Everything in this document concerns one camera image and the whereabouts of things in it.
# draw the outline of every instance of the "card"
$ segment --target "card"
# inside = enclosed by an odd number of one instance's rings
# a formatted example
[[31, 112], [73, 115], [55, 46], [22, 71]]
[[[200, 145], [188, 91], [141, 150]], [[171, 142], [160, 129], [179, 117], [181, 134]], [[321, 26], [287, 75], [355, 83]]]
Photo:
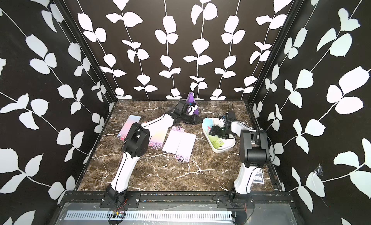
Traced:
[[127, 121], [123, 125], [123, 128], [121, 128], [121, 131], [118, 133], [117, 137], [120, 138], [121, 140], [124, 140], [126, 138], [128, 132], [129, 132], [131, 126], [133, 125], [133, 123], [139, 122], [140, 118], [141, 118], [140, 116], [129, 115], [129, 118], [127, 119]]
[[175, 154], [175, 158], [181, 162], [189, 162], [195, 140], [195, 134], [184, 132], [182, 134], [178, 150]]

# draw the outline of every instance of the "black metal frame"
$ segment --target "black metal frame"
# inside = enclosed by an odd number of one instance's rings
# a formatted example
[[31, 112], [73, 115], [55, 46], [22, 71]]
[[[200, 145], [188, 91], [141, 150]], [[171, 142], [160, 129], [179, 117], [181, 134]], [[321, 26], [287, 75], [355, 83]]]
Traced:
[[289, 29], [290, 29], [291, 25], [293, 24], [294, 19], [295, 19], [296, 15], [298, 14], [299, 9], [300, 9], [301, 5], [303, 4], [303, 2], [304, 2], [304, 0], [294, 0], [294, 2], [292, 3], [291, 8], [290, 8], [289, 12], [287, 13], [286, 21], [283, 24], [282, 28], [280, 29], [280, 32], [279, 32], [275, 42], [273, 43], [271, 53], [270, 53], [268, 59], [266, 60], [266, 62], [264, 63], [262, 71], [260, 72], [259, 76], [257, 77], [257, 80], [256, 80], [253, 91], [251, 92], [251, 94], [248, 97], [248, 104], [249, 105], [253, 103], [255, 97], [257, 96], [257, 93], [259, 92], [259, 90], [260, 90], [260, 88], [261, 88], [261, 86], [264, 82], [264, 79], [265, 79], [266, 75], [268, 74], [268, 71], [271, 69], [271, 66], [273, 65], [273, 60], [276, 58], [276, 55], [278, 54], [278, 51], [280, 50], [281, 46], [283, 45], [285, 37], [286, 37], [287, 33], [289, 32]]

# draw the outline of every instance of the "black leaf wallpaper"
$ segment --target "black leaf wallpaper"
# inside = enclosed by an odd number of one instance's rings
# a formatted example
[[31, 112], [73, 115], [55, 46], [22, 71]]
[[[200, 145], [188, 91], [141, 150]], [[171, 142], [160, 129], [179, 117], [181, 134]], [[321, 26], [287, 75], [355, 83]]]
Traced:
[[370, 2], [305, 0], [253, 100], [308, 225], [369, 224]]
[[0, 224], [46, 224], [113, 107], [52, 0], [0, 0]]
[[64, 0], [118, 99], [247, 99], [294, 0]]

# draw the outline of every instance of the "marble table surface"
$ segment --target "marble table surface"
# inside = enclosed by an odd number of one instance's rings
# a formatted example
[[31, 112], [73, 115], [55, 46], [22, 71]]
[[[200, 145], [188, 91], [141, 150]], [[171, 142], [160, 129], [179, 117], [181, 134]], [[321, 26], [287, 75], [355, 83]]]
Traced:
[[[244, 102], [232, 102], [237, 119], [252, 125]], [[141, 116], [140, 122], [160, 117], [174, 107], [177, 101], [118, 101], [105, 127], [78, 190], [105, 190], [111, 183], [120, 165], [123, 153], [117, 134], [129, 115]], [[197, 102], [199, 115], [218, 117], [224, 115], [229, 102]], [[130, 177], [128, 190], [175, 191], [175, 190], [230, 190], [237, 178], [239, 160], [239, 138], [229, 151], [215, 153], [208, 144], [199, 125], [182, 125], [185, 132], [196, 134], [196, 141], [189, 162], [179, 162], [174, 154], [149, 147], [138, 160]], [[263, 168], [265, 184], [253, 184], [253, 191], [273, 191], [267, 167]]]

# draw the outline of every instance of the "metal grille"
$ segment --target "metal grille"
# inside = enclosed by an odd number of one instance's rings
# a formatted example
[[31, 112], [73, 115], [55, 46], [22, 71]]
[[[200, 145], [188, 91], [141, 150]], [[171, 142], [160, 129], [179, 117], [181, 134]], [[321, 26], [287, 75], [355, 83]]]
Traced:
[[[121, 218], [109, 218], [113, 211], [99, 210], [69, 210], [64, 220], [121, 220]], [[232, 221], [231, 211], [127, 211], [124, 220], [148, 220], [148, 221], [177, 221], [177, 222], [206, 222], [206, 221]]]

